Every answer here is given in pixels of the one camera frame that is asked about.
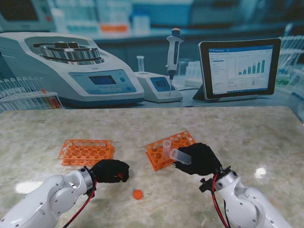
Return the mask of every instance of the centrifuge tube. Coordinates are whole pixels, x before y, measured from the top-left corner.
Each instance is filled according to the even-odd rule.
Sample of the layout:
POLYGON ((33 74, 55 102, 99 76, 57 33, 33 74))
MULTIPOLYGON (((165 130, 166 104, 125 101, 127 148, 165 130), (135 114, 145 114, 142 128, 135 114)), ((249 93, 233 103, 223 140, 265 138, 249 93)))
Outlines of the centrifuge tube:
POLYGON ((163 148, 163 154, 169 156, 171 150, 171 141, 167 139, 162 141, 162 148, 163 148))
POLYGON ((173 148, 170 151, 169 157, 171 159, 177 160, 185 165, 190 165, 191 164, 191 156, 187 155, 184 152, 179 151, 178 149, 173 148))

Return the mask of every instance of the black glove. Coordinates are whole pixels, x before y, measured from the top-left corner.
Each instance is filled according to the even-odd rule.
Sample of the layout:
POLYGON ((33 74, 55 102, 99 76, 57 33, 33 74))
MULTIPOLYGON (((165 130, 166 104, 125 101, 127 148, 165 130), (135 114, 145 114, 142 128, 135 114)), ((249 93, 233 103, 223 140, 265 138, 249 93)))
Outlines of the black glove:
POLYGON ((98 183, 127 182, 129 179, 129 168, 127 163, 119 160, 104 159, 96 163, 90 173, 98 183))
POLYGON ((191 164, 185 165, 176 161, 175 167, 190 175, 198 174, 206 176, 220 170, 222 164, 219 162, 213 151, 206 144, 195 143, 188 147, 180 147, 179 151, 191 156, 191 164))

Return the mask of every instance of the bar chart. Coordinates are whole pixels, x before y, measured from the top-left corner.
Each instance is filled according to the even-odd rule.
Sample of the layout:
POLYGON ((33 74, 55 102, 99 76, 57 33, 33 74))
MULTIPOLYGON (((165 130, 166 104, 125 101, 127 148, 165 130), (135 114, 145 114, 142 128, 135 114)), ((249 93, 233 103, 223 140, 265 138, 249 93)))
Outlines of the bar chart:
POLYGON ((260 74, 265 72, 265 59, 259 60, 258 62, 253 62, 251 65, 242 66, 238 65, 238 74, 246 75, 246 74, 260 74))

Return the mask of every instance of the lab bench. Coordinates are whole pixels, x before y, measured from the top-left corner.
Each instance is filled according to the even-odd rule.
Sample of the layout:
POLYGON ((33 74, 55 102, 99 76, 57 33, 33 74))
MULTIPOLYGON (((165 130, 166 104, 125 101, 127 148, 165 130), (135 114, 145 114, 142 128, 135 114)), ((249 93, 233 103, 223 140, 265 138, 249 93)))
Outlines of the lab bench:
MULTIPOLYGON (((209 145, 245 186, 262 191, 295 228, 304 214, 304 127, 287 107, 204 107, 9 111, 0 115, 0 217, 62 166, 65 139, 113 140, 114 159, 130 165, 126 183, 101 183, 71 228, 221 227, 200 176, 169 166, 154 171, 145 145, 182 131, 209 145), (142 200, 132 197, 135 189, 142 200)), ((79 210, 87 196, 59 219, 79 210)))

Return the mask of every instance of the control panel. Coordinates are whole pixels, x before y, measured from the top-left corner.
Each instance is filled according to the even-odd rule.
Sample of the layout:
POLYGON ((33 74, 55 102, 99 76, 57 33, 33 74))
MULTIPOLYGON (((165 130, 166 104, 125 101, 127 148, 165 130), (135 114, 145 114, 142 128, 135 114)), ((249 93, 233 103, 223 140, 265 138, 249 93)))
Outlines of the control panel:
POLYGON ((165 77, 150 77, 150 80, 157 92, 170 91, 170 85, 165 77))
POLYGON ((69 73, 69 75, 92 95, 135 93, 136 88, 124 70, 92 73, 69 73))

